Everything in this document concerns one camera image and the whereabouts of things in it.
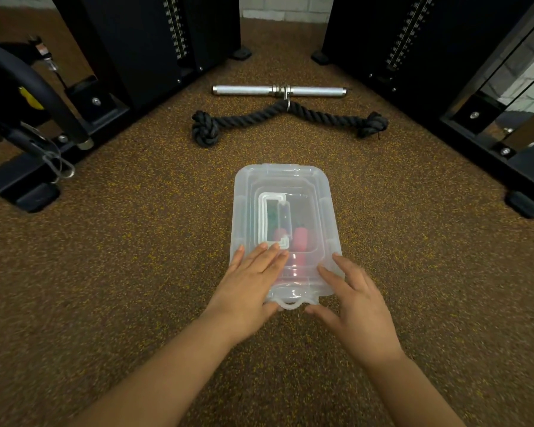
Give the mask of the black weight stack tower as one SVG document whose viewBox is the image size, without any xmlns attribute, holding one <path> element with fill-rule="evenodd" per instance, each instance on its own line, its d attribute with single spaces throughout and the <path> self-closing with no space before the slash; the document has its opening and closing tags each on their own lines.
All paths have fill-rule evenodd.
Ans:
<svg viewBox="0 0 534 427">
<path fill-rule="evenodd" d="M 492 172 L 534 218 L 534 0 L 334 0 L 311 59 Z"/>
<path fill-rule="evenodd" d="M 52 1 L 104 88 L 135 110 L 251 56 L 239 0 Z"/>
</svg>

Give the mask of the person's left forearm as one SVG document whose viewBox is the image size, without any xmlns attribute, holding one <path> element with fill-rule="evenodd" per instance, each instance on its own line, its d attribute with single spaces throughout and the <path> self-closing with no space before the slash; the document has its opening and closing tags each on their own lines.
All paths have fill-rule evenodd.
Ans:
<svg viewBox="0 0 534 427">
<path fill-rule="evenodd" d="M 173 427 L 234 346 L 253 334 L 242 317 L 202 315 L 69 427 Z"/>
</svg>

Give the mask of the person's right forearm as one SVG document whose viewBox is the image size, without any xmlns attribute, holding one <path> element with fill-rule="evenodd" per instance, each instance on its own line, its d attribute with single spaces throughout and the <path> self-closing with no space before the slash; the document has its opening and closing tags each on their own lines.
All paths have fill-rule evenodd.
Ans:
<svg viewBox="0 0 534 427">
<path fill-rule="evenodd" d="M 364 366 L 396 427 L 466 427 L 404 352 Z"/>
</svg>

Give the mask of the black padded curved bar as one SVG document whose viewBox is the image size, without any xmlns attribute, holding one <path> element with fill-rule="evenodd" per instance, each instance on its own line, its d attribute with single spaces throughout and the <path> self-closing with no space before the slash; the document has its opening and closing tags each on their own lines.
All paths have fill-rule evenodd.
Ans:
<svg viewBox="0 0 534 427">
<path fill-rule="evenodd" d="M 28 64 L 2 47 L 0 47 L 0 70 L 25 87 L 80 150 L 93 148 L 94 142 L 85 128 L 49 83 Z"/>
</svg>

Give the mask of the yellow tag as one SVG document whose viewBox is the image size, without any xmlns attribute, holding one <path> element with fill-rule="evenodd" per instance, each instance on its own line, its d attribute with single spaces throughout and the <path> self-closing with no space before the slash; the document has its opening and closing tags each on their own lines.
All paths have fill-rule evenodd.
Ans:
<svg viewBox="0 0 534 427">
<path fill-rule="evenodd" d="M 23 86 L 18 87 L 20 95 L 26 100 L 29 107 L 38 110 L 38 111 L 44 111 L 43 105 L 35 99 L 35 97 Z"/>
</svg>

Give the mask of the black exercise machine frame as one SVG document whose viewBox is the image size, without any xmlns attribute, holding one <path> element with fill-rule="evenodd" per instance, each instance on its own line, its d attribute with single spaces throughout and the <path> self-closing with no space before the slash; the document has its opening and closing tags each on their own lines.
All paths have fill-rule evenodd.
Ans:
<svg viewBox="0 0 534 427">
<path fill-rule="evenodd" d="M 21 85 L 0 70 L 0 142 L 21 151 L 0 165 L 0 197 L 24 212 L 37 213 L 59 198 L 58 183 L 76 174 L 76 163 L 118 133 L 130 108 L 94 75 L 69 86 L 39 36 L 0 42 L 0 47 L 49 83 L 94 142 L 92 149 L 80 150 L 46 109 L 29 107 L 19 93 Z"/>
</svg>

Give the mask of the person's left hand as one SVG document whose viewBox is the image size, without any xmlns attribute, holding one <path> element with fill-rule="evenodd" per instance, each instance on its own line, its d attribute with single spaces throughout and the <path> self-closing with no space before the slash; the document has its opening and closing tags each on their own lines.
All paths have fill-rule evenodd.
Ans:
<svg viewBox="0 0 534 427">
<path fill-rule="evenodd" d="M 220 336 L 231 346 L 249 338 L 272 316 L 263 315 L 263 304 L 282 273 L 289 254 L 281 249 L 280 273 L 259 273 L 260 253 L 259 245 L 250 253 L 245 252 L 237 275 L 229 276 L 228 267 L 201 315 L 218 328 Z"/>
</svg>

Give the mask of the person's right hand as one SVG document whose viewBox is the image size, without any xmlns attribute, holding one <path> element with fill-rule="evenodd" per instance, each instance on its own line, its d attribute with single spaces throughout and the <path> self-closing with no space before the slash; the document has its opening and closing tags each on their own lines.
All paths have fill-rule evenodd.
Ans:
<svg viewBox="0 0 534 427">
<path fill-rule="evenodd" d="M 339 304 L 339 330 L 330 330 L 361 367 L 404 352 L 386 302 L 363 269 L 363 287 L 350 287 L 323 265 L 323 280 L 333 289 Z"/>
</svg>

